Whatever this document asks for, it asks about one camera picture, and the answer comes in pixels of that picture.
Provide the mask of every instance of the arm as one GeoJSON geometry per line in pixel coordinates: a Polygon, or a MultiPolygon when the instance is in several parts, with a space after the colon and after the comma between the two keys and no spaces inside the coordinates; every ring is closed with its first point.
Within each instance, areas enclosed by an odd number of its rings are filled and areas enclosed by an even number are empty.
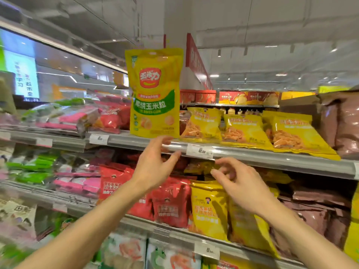
{"type": "Polygon", "coordinates": [[[104,239],[118,226],[126,212],[146,193],[161,185],[176,164],[180,152],[165,163],[162,144],[171,138],[158,137],[141,154],[132,179],[96,208],[70,225],[45,247],[35,251],[16,269],[82,269],[104,239]]]}
{"type": "Polygon", "coordinates": [[[308,269],[359,269],[356,262],[276,199],[254,168],[234,158],[221,158],[216,163],[221,167],[211,174],[232,199],[269,222],[308,269]]]}

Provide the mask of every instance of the store shelf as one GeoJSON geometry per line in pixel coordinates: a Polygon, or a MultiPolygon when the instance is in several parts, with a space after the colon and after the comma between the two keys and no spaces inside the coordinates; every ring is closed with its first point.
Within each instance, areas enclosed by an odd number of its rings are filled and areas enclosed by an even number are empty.
{"type": "MultiPolygon", "coordinates": [[[[52,208],[53,204],[62,204],[68,209],[68,214],[80,217],[90,211],[95,200],[82,198],[77,195],[61,194],[43,188],[37,188],[13,181],[3,181],[0,183],[0,190],[10,197],[21,198],[36,202],[39,206],[52,208]]],[[[155,223],[138,217],[126,215],[119,225],[119,231],[131,231],[137,234],[146,235],[153,238],[175,244],[191,251],[194,250],[195,242],[204,242],[218,247],[221,253],[234,257],[249,259],[253,262],[265,264],[277,269],[305,269],[300,262],[289,259],[274,259],[265,253],[243,247],[231,242],[224,242],[212,239],[207,236],[191,233],[187,230],[170,227],[164,224],[155,223]]]]}
{"type": "Polygon", "coordinates": [[[74,152],[84,152],[93,146],[88,144],[88,140],[79,137],[3,128],[0,128],[0,139],[74,152]]]}
{"type": "MultiPolygon", "coordinates": [[[[150,139],[131,135],[129,131],[121,134],[108,134],[108,146],[122,147],[134,150],[146,148],[150,139]]],[[[173,140],[167,147],[171,152],[181,151],[186,155],[188,143],[173,140]]],[[[294,171],[307,174],[325,175],[345,179],[354,179],[354,161],[334,161],[325,158],[294,153],[274,153],[260,149],[245,149],[236,147],[220,146],[218,144],[202,144],[212,149],[214,158],[234,157],[242,162],[258,167],[275,168],[285,171],[294,171]]]]}
{"type": "Polygon", "coordinates": [[[224,106],[224,107],[236,107],[236,108],[279,108],[279,105],[263,106],[263,105],[229,105],[225,103],[182,103],[181,106],[224,106]]]}

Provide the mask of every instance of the price tag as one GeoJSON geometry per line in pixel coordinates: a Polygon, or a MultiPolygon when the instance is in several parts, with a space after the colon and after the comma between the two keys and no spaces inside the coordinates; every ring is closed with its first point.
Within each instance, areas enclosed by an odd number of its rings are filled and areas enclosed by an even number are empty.
{"type": "Polygon", "coordinates": [[[36,138],[36,145],[45,146],[45,147],[52,147],[52,139],[36,138]]]}
{"type": "Polygon", "coordinates": [[[0,139],[10,140],[11,139],[11,133],[10,132],[0,131],[0,139]]]}
{"type": "Polygon", "coordinates": [[[358,161],[358,162],[354,162],[354,167],[355,167],[355,176],[354,176],[354,179],[359,180],[359,161],[358,161]]]}
{"type": "Polygon", "coordinates": [[[65,204],[53,203],[52,204],[52,209],[54,211],[67,213],[67,206],[65,204]]]}
{"type": "Polygon", "coordinates": [[[215,260],[219,260],[220,257],[220,251],[218,247],[211,244],[206,244],[204,242],[195,242],[194,252],[203,257],[207,257],[215,260]]]}
{"type": "Polygon", "coordinates": [[[191,144],[187,145],[187,156],[192,157],[201,157],[206,158],[208,160],[213,159],[213,147],[212,146],[201,146],[198,144],[191,144]]]}
{"type": "Polygon", "coordinates": [[[107,145],[109,135],[91,134],[89,143],[107,145]]]}

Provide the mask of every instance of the hand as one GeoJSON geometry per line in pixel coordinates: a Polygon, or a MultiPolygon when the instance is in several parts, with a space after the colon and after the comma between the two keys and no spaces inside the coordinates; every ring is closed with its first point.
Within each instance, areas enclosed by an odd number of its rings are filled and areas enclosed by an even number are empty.
{"type": "Polygon", "coordinates": [[[166,162],[162,161],[161,152],[168,152],[162,144],[168,145],[172,139],[169,136],[152,139],[139,157],[132,179],[138,181],[146,191],[160,186],[168,178],[180,158],[181,152],[177,151],[166,162]]]}
{"type": "Polygon", "coordinates": [[[253,167],[231,157],[220,158],[216,163],[221,167],[212,169],[211,175],[242,208],[265,218],[280,204],[253,167]]]}

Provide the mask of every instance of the red logo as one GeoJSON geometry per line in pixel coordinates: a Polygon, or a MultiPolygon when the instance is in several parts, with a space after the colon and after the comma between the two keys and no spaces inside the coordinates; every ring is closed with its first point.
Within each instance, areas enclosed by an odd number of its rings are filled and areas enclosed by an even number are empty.
{"type": "Polygon", "coordinates": [[[140,85],[145,89],[153,89],[158,86],[161,78],[159,68],[145,68],[140,71],[140,85]]]}

